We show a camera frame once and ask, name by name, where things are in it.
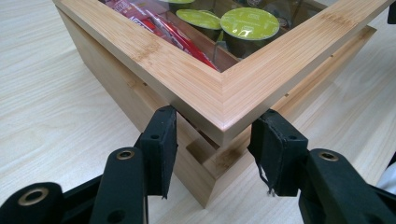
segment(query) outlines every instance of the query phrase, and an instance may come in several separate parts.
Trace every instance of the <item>table surface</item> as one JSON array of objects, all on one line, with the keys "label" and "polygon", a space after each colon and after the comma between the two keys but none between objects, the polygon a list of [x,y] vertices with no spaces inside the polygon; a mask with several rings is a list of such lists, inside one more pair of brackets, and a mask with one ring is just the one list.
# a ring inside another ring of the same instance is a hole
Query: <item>table surface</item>
[{"label": "table surface", "polygon": [[[345,155],[375,184],[396,149],[396,26],[388,10],[345,71],[285,117],[309,140]],[[80,59],[50,0],[0,2],[0,203],[52,181],[69,190],[103,172],[138,130]],[[150,197],[151,223],[301,223],[297,198],[266,195],[251,164],[203,209],[173,175],[168,200]]]}]

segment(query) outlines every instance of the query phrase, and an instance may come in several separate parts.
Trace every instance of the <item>green capsule lid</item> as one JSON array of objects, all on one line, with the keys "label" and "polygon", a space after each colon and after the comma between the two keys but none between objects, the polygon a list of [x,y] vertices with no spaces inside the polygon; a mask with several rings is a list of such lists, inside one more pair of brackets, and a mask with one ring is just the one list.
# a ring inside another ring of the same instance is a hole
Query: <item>green capsule lid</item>
[{"label": "green capsule lid", "polygon": [[275,16],[253,7],[240,7],[226,12],[220,24],[227,34],[245,40],[267,39],[279,31],[279,21]]},{"label": "green capsule lid", "polygon": [[195,0],[158,0],[160,2],[174,3],[174,4],[187,4],[192,3]]},{"label": "green capsule lid", "polygon": [[220,30],[220,18],[206,11],[181,9],[176,12],[183,21],[210,30]]}]

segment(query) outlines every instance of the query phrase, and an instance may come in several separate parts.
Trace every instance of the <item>metal ring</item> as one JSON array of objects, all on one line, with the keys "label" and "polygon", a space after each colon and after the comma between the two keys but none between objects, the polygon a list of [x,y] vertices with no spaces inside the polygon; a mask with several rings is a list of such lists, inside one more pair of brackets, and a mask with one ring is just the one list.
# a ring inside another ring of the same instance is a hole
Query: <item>metal ring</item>
[{"label": "metal ring", "polygon": [[326,161],[338,161],[338,157],[331,152],[319,152],[319,156]]},{"label": "metal ring", "polygon": [[[31,196],[34,193],[39,193],[39,196],[30,199],[29,196]],[[48,194],[49,194],[49,190],[44,187],[30,189],[18,199],[18,204],[21,206],[30,206],[32,204],[41,202],[43,199],[47,197]]]},{"label": "metal ring", "polygon": [[123,160],[129,160],[134,156],[134,151],[132,150],[123,150],[117,154],[117,159],[123,161]]}]

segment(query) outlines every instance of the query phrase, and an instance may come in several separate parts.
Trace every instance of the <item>wooden frame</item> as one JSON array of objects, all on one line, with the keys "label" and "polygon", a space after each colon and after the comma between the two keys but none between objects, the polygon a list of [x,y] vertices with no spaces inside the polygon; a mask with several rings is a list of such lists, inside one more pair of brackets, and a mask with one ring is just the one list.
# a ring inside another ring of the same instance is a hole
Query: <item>wooden frame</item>
[{"label": "wooden frame", "polygon": [[252,163],[249,124],[270,106],[287,111],[319,91],[374,33],[365,24],[391,2],[339,1],[219,73],[97,0],[55,0],[84,63],[139,131],[162,105],[183,115],[175,173],[202,206]]}]

